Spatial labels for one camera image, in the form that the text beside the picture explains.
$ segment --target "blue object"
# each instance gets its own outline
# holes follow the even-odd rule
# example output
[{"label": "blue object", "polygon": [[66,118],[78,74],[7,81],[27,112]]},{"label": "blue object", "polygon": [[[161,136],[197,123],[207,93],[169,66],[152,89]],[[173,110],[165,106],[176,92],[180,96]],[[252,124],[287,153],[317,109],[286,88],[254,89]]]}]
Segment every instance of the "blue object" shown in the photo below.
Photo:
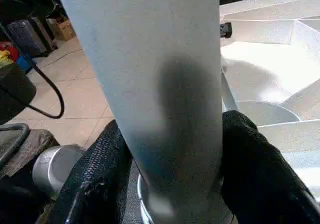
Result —
[{"label": "blue object", "polygon": [[23,71],[27,71],[28,69],[31,68],[31,66],[28,64],[28,62],[25,60],[25,58],[22,55],[19,55],[16,63],[19,65],[19,67]]}]

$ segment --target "black wire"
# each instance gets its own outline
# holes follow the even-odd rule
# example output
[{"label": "black wire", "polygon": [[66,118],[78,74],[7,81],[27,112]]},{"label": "black wire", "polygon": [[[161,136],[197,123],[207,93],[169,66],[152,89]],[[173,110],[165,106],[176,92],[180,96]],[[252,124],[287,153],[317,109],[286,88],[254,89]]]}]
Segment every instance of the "black wire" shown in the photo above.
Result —
[{"label": "black wire", "polygon": [[30,109],[33,109],[34,111],[37,111],[38,113],[45,115],[46,117],[52,118],[52,119],[60,119],[63,115],[64,115],[64,107],[65,107],[65,103],[64,103],[64,99],[62,97],[61,92],[59,91],[59,89],[57,88],[57,86],[51,81],[51,79],[48,78],[47,75],[44,74],[44,72],[42,72],[38,66],[33,62],[33,60],[26,55],[22,49],[18,46],[18,44],[13,40],[13,38],[10,36],[10,34],[8,33],[7,28],[4,26],[4,24],[2,22],[0,22],[0,29],[4,32],[4,34],[7,36],[7,38],[16,46],[16,48],[19,50],[19,52],[23,55],[24,59],[28,62],[28,64],[34,68],[35,71],[37,71],[37,73],[53,88],[53,90],[55,91],[56,95],[59,98],[59,102],[60,102],[60,113],[59,115],[51,115],[43,110],[38,109],[35,106],[30,105],[29,103],[26,103],[22,100],[20,100],[17,96],[13,95],[12,93],[10,93],[9,90],[7,90],[5,87],[0,85],[0,90],[4,91],[5,93],[7,93],[8,95],[10,95],[13,99],[15,99],[16,101],[18,101],[20,104],[29,107]]}]

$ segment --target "tiled floor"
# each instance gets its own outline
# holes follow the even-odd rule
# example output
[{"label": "tiled floor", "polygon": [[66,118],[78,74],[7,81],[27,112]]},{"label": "tiled floor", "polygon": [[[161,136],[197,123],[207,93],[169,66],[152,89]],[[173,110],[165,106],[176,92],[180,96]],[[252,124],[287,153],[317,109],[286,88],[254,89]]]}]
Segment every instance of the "tiled floor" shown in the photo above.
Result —
[{"label": "tiled floor", "polygon": [[[59,120],[49,119],[26,108],[10,123],[22,122],[33,129],[47,129],[61,145],[76,143],[88,148],[114,117],[78,40],[65,42],[37,62],[60,89],[66,107],[64,116]],[[58,114],[60,104],[52,88],[34,70],[28,77],[37,87],[31,104]]]}]

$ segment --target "cardboard box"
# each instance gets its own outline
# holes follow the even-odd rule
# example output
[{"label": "cardboard box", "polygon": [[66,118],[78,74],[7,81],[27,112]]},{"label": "cardboard box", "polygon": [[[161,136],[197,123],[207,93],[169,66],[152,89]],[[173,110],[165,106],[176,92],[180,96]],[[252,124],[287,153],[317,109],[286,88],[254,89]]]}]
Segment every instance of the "cardboard box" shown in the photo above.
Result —
[{"label": "cardboard box", "polygon": [[47,23],[57,40],[68,41],[76,36],[69,20],[59,23],[59,19],[47,19]]}]

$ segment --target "white cylinder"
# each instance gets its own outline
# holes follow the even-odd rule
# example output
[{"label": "white cylinder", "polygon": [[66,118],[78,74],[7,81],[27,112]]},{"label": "white cylinder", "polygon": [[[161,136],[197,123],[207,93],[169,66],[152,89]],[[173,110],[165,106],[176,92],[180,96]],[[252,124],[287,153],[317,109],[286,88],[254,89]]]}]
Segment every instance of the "white cylinder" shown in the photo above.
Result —
[{"label": "white cylinder", "polygon": [[222,223],[219,0],[61,1],[155,223]]}]

